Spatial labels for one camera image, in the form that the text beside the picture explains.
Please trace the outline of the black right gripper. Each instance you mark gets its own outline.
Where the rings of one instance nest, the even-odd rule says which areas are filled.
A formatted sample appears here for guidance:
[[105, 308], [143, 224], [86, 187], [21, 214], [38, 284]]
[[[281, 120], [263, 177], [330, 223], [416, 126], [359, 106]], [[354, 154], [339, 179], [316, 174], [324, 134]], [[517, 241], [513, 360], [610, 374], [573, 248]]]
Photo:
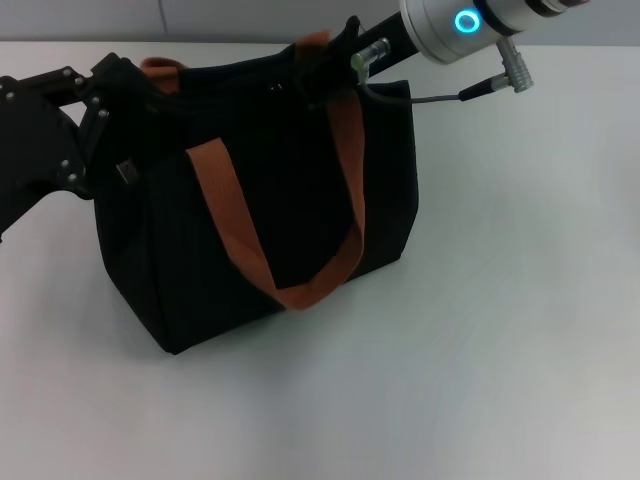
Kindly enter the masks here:
[[387, 41], [387, 54], [373, 62], [369, 75], [375, 76], [418, 53], [397, 12], [363, 33], [357, 16], [351, 16], [343, 29], [346, 40], [342, 55], [321, 55], [297, 61], [296, 92], [309, 109], [326, 104], [333, 97], [351, 90], [358, 83], [350, 65], [351, 56], [376, 41]]

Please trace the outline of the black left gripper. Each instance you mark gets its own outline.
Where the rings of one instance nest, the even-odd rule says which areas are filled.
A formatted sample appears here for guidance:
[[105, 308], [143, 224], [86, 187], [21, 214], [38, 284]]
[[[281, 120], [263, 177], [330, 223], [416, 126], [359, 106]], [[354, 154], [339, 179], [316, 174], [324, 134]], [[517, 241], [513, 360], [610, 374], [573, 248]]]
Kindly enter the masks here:
[[[144, 78], [129, 59], [109, 53], [88, 76], [64, 66], [20, 80], [1, 77], [0, 241], [53, 192], [94, 196], [125, 186], [115, 165], [127, 158], [134, 160], [141, 181], [150, 98], [141, 93], [90, 93], [127, 75]], [[79, 124], [55, 105], [73, 103], [85, 106]]]

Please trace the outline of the black bag with brown handles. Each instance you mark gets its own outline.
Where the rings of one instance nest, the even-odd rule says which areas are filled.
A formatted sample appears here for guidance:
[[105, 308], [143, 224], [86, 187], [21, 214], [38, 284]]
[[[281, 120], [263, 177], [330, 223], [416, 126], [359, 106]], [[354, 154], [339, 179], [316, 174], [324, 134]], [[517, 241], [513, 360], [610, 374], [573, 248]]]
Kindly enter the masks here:
[[418, 210], [413, 113], [356, 88], [309, 109], [296, 64], [346, 40], [318, 32], [262, 58], [135, 65], [99, 93], [150, 98], [132, 187], [95, 195], [102, 258], [171, 353], [303, 310], [398, 260]]

